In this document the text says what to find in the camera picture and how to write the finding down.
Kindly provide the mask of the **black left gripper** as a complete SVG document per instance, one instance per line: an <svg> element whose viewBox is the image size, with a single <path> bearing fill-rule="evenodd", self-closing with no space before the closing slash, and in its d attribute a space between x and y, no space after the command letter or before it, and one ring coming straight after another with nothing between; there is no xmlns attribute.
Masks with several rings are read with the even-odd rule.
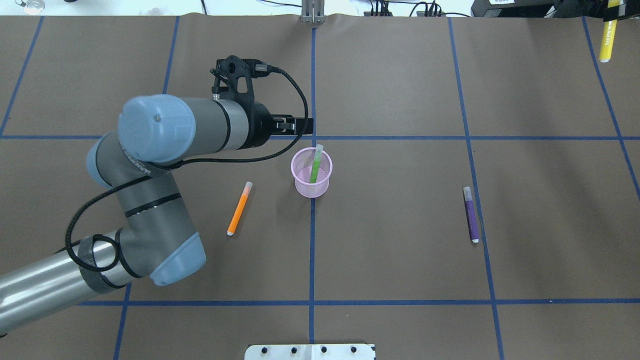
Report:
<svg viewBox="0 0 640 360"><path fill-rule="evenodd" d="M264 145L273 131L274 136L311 135L314 131L313 117L272 116L267 107L260 102L255 102L249 107L247 125L246 150Z"/></svg>

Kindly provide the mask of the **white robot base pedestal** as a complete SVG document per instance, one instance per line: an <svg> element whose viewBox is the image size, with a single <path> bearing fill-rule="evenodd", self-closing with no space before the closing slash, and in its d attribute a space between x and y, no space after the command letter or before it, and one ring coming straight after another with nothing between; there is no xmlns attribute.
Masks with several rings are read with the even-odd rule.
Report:
<svg viewBox="0 0 640 360"><path fill-rule="evenodd" d="M254 344L247 347L245 360L375 360L374 344Z"/></svg>

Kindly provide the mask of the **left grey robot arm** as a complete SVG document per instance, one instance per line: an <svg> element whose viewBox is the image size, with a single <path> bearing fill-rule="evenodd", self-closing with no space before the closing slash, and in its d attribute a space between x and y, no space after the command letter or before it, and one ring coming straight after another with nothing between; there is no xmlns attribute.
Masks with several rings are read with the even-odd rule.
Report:
<svg viewBox="0 0 640 360"><path fill-rule="evenodd" d="M204 246L173 170L209 162L210 154L262 146L272 135L299 140L310 132L308 102L301 100L302 117L269 112L250 94L129 100L118 129L87 153L87 172L106 192L71 217L60 250L1 277L1 335L137 279L166 286L201 269ZM73 240L82 214L114 194L126 224Z"/></svg>

